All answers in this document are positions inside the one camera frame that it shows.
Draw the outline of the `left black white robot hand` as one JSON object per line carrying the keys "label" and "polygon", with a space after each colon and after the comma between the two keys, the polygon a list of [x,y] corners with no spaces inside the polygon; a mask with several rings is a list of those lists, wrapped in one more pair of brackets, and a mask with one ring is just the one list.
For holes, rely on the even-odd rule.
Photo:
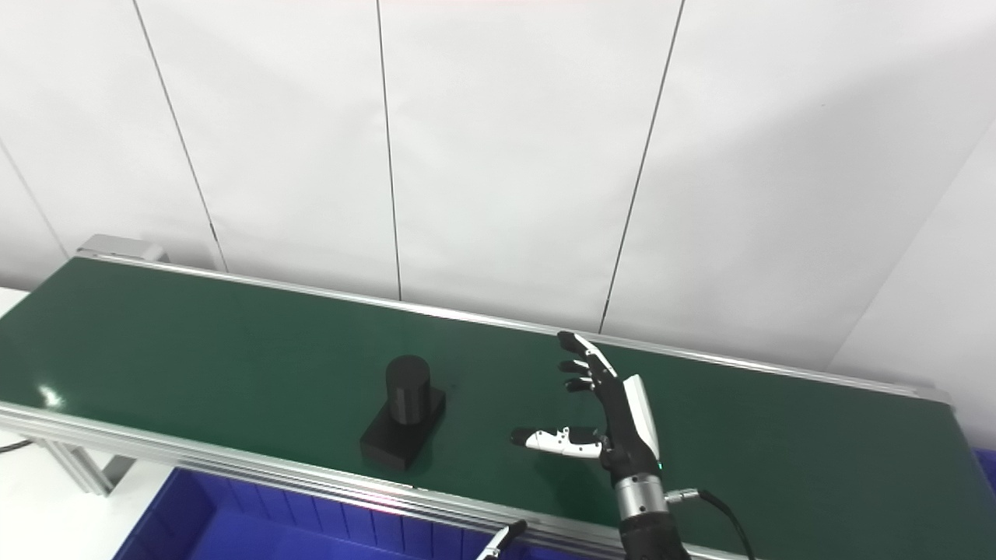
{"label": "left black white robot hand", "polygon": [[508,524],[498,530],[487,545],[475,557],[476,560],[500,559],[501,555],[512,545],[515,539],[519,538],[528,529],[528,522],[525,519]]}

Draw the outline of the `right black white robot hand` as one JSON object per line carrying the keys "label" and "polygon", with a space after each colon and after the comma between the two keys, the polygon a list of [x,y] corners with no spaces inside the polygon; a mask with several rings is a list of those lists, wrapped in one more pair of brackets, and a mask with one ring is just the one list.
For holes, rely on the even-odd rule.
{"label": "right black white robot hand", "polygon": [[633,476],[660,478],[657,429],[645,394],[638,393],[643,383],[636,375],[622,378],[600,348],[580,334],[561,331],[557,339],[563,350],[573,354],[573,359],[559,363],[561,371],[573,373],[563,386],[570,393],[590,391],[602,407],[605,428],[515,428],[510,443],[544,453],[598,460],[614,485]]}

